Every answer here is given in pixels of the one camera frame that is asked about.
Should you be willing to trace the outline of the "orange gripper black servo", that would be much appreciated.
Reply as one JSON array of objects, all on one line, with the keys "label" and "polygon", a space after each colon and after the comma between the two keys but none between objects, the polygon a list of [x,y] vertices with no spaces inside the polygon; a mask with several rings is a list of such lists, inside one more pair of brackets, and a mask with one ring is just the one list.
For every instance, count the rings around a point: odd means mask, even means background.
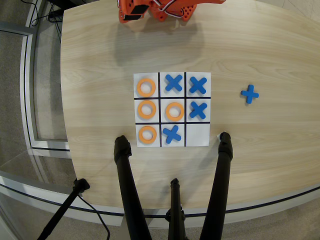
[{"label": "orange gripper black servo", "polygon": [[124,24],[142,19],[150,8],[148,0],[118,0],[118,18]]}]

